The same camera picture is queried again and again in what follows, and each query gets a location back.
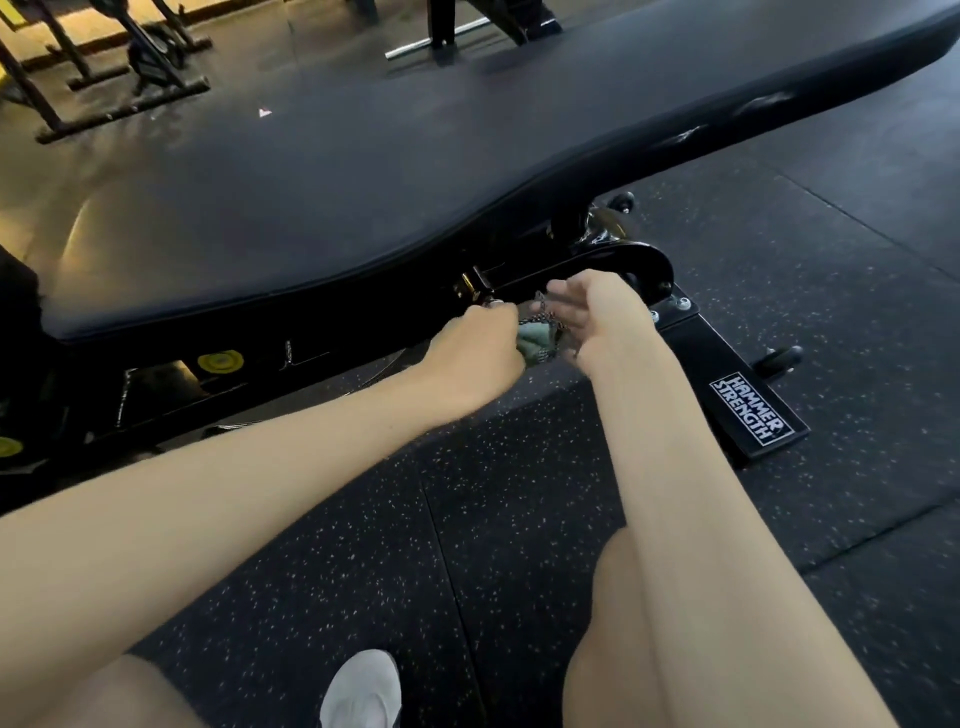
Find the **thigh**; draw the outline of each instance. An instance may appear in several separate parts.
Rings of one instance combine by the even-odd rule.
[[[97,670],[29,728],[205,728],[153,665],[124,655]]]
[[[643,581],[630,532],[607,542],[593,574],[587,633],[564,682],[565,728],[668,728]]]

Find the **forearm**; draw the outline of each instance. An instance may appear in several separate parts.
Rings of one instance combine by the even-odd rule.
[[[608,357],[593,383],[678,728],[893,726],[669,349]]]
[[[0,702],[84,674],[443,421],[414,370],[0,519]]]

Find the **hand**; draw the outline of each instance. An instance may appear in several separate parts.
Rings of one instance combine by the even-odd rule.
[[[586,270],[551,280],[547,291],[556,297],[547,310],[570,329],[579,345],[574,363],[591,378],[604,358],[665,347],[646,304],[616,273]]]
[[[516,350],[517,313],[512,303],[473,305],[430,342],[416,369],[444,422],[475,412],[510,389],[523,374]]]

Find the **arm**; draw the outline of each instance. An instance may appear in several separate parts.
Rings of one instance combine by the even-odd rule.
[[[677,728],[893,728],[636,294],[593,272],[552,288],[581,295],[567,317],[588,310],[575,321],[578,363],[596,395]]]
[[[473,307],[421,364],[370,389],[0,519],[0,725],[119,656],[357,475],[495,399],[522,370],[516,308]]]

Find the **green cloth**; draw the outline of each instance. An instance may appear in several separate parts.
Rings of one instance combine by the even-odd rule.
[[[550,322],[520,324],[516,348],[528,367],[549,361],[557,355],[558,328]]]

